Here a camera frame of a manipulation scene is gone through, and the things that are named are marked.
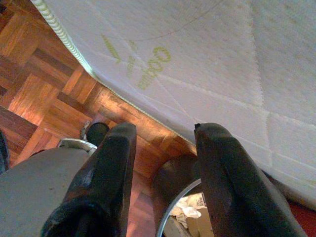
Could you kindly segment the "white quilted mattress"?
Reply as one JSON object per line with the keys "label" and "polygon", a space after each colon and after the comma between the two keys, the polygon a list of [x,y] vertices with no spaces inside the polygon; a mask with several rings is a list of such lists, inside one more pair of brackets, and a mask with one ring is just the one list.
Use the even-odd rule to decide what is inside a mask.
{"label": "white quilted mattress", "polygon": [[225,127],[316,209],[316,0],[31,0],[86,71],[194,143]]}

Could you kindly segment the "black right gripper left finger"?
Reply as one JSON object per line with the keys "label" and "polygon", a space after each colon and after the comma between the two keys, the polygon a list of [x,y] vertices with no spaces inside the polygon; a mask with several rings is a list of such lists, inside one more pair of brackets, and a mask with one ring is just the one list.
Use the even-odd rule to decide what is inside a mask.
{"label": "black right gripper left finger", "polygon": [[117,124],[74,176],[40,237],[126,237],[136,126]]}

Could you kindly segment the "brown cardboard piece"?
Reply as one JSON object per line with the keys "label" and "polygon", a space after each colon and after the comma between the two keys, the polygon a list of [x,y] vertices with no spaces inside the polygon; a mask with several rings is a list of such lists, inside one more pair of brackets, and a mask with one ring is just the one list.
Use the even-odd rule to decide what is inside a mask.
{"label": "brown cardboard piece", "polygon": [[188,217],[188,230],[192,237],[215,237],[211,226],[207,208],[198,209],[201,213],[199,218]]}

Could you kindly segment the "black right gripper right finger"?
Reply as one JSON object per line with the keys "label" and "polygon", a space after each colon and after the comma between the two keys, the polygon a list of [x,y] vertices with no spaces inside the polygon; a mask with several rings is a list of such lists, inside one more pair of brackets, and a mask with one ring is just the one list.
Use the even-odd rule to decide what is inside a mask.
{"label": "black right gripper right finger", "polygon": [[283,194],[226,128],[197,123],[195,140],[215,237],[308,237]]}

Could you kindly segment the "white crumpled paper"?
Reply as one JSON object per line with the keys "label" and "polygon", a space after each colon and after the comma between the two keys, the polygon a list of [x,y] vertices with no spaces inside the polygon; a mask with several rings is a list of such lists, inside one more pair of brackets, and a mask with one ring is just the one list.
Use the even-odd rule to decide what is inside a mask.
{"label": "white crumpled paper", "polygon": [[197,211],[197,209],[195,209],[192,206],[189,206],[188,204],[188,198],[187,197],[183,197],[181,198],[172,208],[171,212],[170,212],[170,216],[173,216],[176,218],[176,220],[183,225],[183,227],[185,229],[188,228],[188,224],[187,224],[187,218],[194,218],[197,219],[199,217],[201,217],[201,213],[199,211]]}

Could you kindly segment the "black round trash bin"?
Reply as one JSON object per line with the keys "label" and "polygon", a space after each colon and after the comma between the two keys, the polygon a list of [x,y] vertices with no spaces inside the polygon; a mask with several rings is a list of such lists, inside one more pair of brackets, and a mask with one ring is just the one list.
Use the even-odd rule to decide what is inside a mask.
{"label": "black round trash bin", "polygon": [[195,155],[171,159],[157,171],[153,181],[156,237],[192,237],[170,212],[184,197],[197,211],[207,208],[200,177],[200,163]]}

